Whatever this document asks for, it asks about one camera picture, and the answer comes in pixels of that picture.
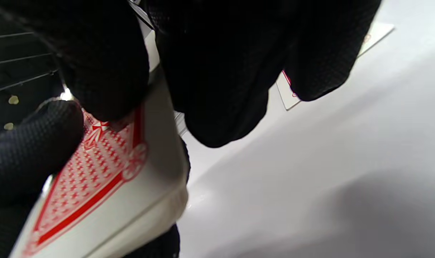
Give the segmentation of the person's right hand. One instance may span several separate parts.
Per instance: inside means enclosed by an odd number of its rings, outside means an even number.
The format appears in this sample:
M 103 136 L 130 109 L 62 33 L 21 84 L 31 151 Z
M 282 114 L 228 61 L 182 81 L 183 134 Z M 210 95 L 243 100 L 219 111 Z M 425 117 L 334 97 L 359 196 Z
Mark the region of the person's right hand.
M 143 0 L 175 110 L 201 144 L 245 137 L 282 72 L 302 101 L 350 75 L 380 0 Z M 101 121 L 147 96 L 149 64 L 127 0 L 0 0 L 0 15 L 60 57 L 70 90 Z

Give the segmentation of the person's left hand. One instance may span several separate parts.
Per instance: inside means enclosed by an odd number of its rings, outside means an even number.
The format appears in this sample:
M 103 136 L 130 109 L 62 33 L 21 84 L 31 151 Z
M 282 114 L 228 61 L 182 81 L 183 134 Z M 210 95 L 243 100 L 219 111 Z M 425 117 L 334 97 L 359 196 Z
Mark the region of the person's left hand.
M 185 164 L 169 103 L 119 131 L 45 104 L 0 135 L 0 258 L 177 258 Z

